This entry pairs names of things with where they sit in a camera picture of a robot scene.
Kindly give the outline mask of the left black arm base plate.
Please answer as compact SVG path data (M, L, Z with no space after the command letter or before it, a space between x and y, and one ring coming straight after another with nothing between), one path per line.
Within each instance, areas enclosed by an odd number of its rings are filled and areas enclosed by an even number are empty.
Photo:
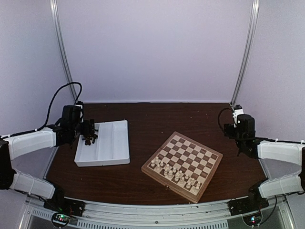
M61 195L54 195L51 199L44 201L44 208L50 209L68 216L83 215L85 203L83 201L65 198Z

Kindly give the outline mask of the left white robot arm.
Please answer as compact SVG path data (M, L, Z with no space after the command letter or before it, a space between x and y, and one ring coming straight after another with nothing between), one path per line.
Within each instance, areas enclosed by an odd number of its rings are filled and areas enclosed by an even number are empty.
M14 169L12 160L45 148L72 145L82 136L87 146L97 139L95 122L85 120L82 104L66 105L61 118L54 124L45 124L38 129L2 136L0 138L0 188L13 189L29 195L49 199L58 212L64 212L69 204L54 184Z

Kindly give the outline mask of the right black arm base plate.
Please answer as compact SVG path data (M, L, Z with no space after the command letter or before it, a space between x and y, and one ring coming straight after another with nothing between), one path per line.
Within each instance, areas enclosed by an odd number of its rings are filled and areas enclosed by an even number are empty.
M269 206L265 198L244 197L240 199L231 199L228 202L228 208L232 216L245 214L253 211L259 211Z

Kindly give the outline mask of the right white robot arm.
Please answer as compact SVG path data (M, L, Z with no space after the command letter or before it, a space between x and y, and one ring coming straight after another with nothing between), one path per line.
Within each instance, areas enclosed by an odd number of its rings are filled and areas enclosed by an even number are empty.
M281 194L305 192L305 153L303 142L285 142L255 136L255 120L248 114L239 114L232 124L220 126L224 135L233 139L238 153L253 159L272 159L300 166L301 170L278 178L265 180L253 187L244 200L247 210L255 210L263 198Z

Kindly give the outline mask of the white plastic divided tray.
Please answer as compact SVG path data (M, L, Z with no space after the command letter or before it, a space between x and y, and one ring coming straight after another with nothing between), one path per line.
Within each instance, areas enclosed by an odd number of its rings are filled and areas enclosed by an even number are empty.
M79 136L74 162L78 167L113 166L130 163L128 121L95 124L97 138L90 145Z

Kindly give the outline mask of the wooden chess board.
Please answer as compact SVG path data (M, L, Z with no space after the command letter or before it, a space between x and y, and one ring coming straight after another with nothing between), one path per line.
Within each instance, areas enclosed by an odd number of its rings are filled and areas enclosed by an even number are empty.
M164 162L164 167L161 167L160 171L156 169L158 165L156 162L155 167L151 166L151 161L155 161L156 158L160 160L158 164ZM221 153L178 132L173 132L143 164L141 171L188 201L198 203L216 173L222 158L223 155ZM170 165L168 171L176 168L177 172L179 170L183 172L178 182L174 180L174 173L172 179L164 176L163 173L167 164ZM189 176L189 179L185 180L184 185L180 184L180 179L186 175ZM195 179L195 182L190 189L187 189L186 185L190 183L192 178ZM196 187L198 181L201 182L201 186L198 193L195 193L193 188Z

